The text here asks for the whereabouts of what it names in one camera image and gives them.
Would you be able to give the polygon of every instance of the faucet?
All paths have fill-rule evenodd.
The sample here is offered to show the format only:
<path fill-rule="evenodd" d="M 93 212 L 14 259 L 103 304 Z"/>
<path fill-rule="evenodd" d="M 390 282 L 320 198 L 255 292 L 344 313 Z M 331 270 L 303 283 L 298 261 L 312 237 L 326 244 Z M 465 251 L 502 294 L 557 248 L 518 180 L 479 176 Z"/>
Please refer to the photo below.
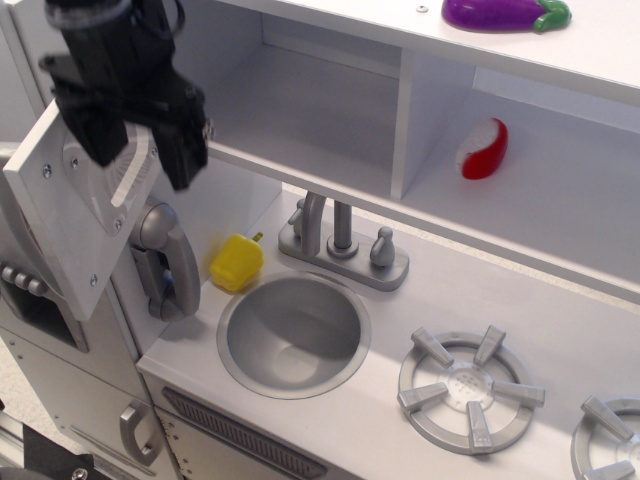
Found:
<path fill-rule="evenodd" d="M 320 253 L 322 211 L 327 197 L 308 192 L 302 207 L 300 226 L 300 250 L 303 255 L 315 257 Z M 358 251 L 358 242 L 351 238 L 351 205 L 336 201 L 333 210 L 333 237 L 327 244 L 328 251 L 337 258 L 350 258 Z"/>
<path fill-rule="evenodd" d="M 351 205 L 336 201 L 333 235 L 328 235 L 322 222 L 326 201 L 326 196 L 314 192 L 298 200 L 295 213 L 278 234 L 280 251 L 377 290 L 398 288 L 407 276 L 409 255 L 394 247 L 391 229 L 382 227 L 377 239 L 353 232 Z M 356 255 L 360 248 L 367 253 Z"/>

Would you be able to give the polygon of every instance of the toy bell pepper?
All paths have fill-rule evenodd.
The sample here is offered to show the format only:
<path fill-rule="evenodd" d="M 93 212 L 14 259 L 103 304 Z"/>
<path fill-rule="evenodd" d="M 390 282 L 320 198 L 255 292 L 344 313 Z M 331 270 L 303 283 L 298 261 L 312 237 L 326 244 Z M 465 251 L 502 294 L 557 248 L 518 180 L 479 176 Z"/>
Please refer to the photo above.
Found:
<path fill-rule="evenodd" d="M 465 30 L 542 33 L 568 25 L 571 12 L 560 0 L 444 0 L 442 17 Z"/>
<path fill-rule="evenodd" d="M 262 248 L 258 245 L 261 238 L 262 233 L 253 238 L 231 235 L 209 267 L 213 283 L 230 292 L 240 290 L 264 264 Z"/>

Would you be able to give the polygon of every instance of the white countertop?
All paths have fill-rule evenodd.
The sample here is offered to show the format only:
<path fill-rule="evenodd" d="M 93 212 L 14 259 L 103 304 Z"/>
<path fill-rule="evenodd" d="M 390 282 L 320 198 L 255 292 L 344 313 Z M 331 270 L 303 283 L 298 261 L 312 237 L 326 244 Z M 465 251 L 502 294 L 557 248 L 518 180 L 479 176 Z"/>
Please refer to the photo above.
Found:
<path fill-rule="evenodd" d="M 296 200 L 283 193 L 247 232 L 264 233 L 262 276 L 321 271 L 277 251 L 277 232 Z M 375 236 L 378 227 L 354 217 L 360 233 Z M 409 275 L 397 291 L 377 292 L 340 277 L 362 298 L 372 341 L 360 369 L 335 390 L 277 400 L 237 383 L 216 349 L 218 319 L 231 295 L 210 282 L 203 285 L 198 314 L 171 325 L 139 370 L 366 479 L 574 478 L 569 448 L 582 403 L 593 394 L 603 400 L 640 396 L 640 318 L 402 232 L 394 239 L 411 256 Z M 406 420 L 396 400 L 398 374 L 419 327 L 434 335 L 482 335 L 489 325 L 507 332 L 503 345 L 546 388 L 546 404 L 512 447 L 488 457 L 456 455 L 429 443 Z"/>

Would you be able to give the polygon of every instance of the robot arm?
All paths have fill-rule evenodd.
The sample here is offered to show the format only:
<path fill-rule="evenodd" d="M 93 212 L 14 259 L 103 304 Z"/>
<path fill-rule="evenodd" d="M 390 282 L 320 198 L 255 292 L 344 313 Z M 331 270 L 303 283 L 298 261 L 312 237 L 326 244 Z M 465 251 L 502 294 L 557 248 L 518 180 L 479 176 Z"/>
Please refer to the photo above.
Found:
<path fill-rule="evenodd" d="M 127 144 L 124 122 L 151 128 L 175 190 L 189 186 L 207 164 L 212 133 L 204 94 L 171 64 L 174 34 L 162 0 L 46 0 L 49 23 L 70 55 L 47 56 L 56 102 L 89 156 L 108 165 Z"/>

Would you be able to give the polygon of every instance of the oven vent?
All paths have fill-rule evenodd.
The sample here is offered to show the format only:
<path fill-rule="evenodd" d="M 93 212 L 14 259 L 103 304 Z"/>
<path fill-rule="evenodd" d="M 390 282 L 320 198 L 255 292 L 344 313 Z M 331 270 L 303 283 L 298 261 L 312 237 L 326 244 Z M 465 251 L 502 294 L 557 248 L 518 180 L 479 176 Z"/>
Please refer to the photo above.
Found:
<path fill-rule="evenodd" d="M 182 416 L 257 460 L 300 480 L 312 480 L 326 474 L 322 465 L 221 413 L 166 387 L 162 394 Z"/>

